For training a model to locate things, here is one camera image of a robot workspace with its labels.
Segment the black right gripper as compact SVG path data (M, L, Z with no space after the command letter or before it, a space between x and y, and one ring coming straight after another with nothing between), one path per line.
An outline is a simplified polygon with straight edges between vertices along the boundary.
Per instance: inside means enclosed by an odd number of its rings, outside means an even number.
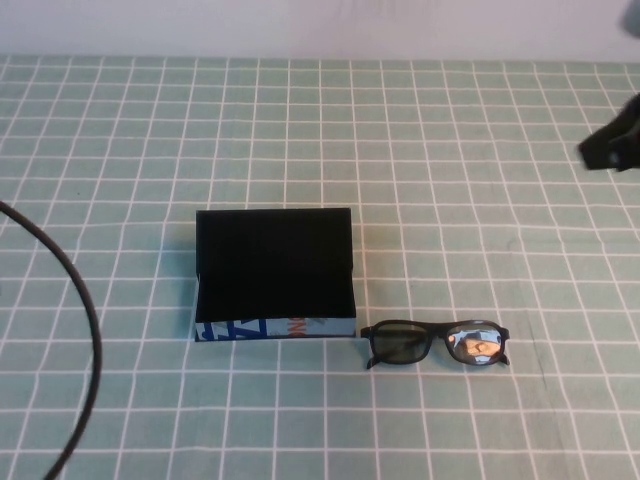
M629 99L610 124L592 132L578 145L587 169L638 169L639 94Z

